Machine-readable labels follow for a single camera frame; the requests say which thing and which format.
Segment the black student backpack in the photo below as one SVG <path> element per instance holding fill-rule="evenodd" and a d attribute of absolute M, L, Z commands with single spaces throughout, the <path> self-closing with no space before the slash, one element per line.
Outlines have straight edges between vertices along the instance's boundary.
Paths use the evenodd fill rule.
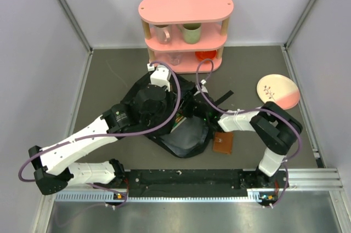
<path fill-rule="evenodd" d="M 195 83 L 185 79 L 184 77 L 178 75 L 176 78 L 171 78 L 170 83 L 172 86 L 172 92 L 175 94 L 176 103 L 176 83 L 179 82 L 181 95 L 180 103 L 182 102 L 182 91 L 189 90 L 196 87 Z M 150 83 L 150 73 L 145 74 L 135 83 L 139 84 L 149 84 Z M 130 90 L 122 99 L 122 103 L 129 107 L 131 112 L 130 101 L 132 98 Z M 186 120 L 173 132 L 171 132 L 176 116 L 173 117 L 164 127 L 146 134 L 146 137 L 157 144 L 158 146 L 165 149 L 167 152 L 178 158 L 190 158 L 203 153 L 205 148 L 208 146 L 209 141 L 213 139 L 215 132 L 209 129 L 205 120 L 192 117 L 186 118 Z M 126 128 L 127 132 L 138 132 L 141 130 L 151 129 L 155 126 L 130 126 Z"/>

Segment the green treehouse paperback book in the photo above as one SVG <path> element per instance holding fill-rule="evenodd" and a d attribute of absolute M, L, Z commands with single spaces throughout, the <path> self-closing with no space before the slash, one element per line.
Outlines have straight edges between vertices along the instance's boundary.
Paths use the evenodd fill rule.
<path fill-rule="evenodd" d="M 184 117 L 180 112 L 177 112 L 175 115 L 175 122 L 171 132 L 175 131 L 185 120 L 186 117 Z"/>

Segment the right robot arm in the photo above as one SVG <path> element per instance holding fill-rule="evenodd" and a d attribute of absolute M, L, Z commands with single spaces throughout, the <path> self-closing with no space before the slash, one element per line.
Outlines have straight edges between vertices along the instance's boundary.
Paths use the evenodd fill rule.
<path fill-rule="evenodd" d="M 288 161 L 286 155 L 292 145 L 298 142 L 298 146 L 302 146 L 302 125 L 272 101 L 250 110 L 222 110 L 208 93 L 198 90 L 187 92 L 180 103 L 179 113 L 205 120 L 214 132 L 255 132 L 266 145 L 256 173 L 256 181 L 263 187 L 270 186 L 276 180 L 276 172 Z"/>

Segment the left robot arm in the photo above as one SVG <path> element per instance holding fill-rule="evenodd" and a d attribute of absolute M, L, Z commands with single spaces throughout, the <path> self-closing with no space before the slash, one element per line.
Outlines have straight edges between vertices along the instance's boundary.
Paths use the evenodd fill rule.
<path fill-rule="evenodd" d="M 174 119 L 173 109 L 178 95 L 166 86 L 153 84 L 138 90 L 127 100 L 115 104 L 91 124 L 55 145 L 34 146 L 29 155 L 40 156 L 32 160 L 35 183 L 43 195 L 57 193 L 67 186 L 101 184 L 119 187 L 125 181 L 123 165 L 116 159 L 102 163 L 79 163 L 78 160 L 96 149 L 118 141 L 119 134 L 141 135 L 143 131 L 157 131 L 167 118 Z"/>

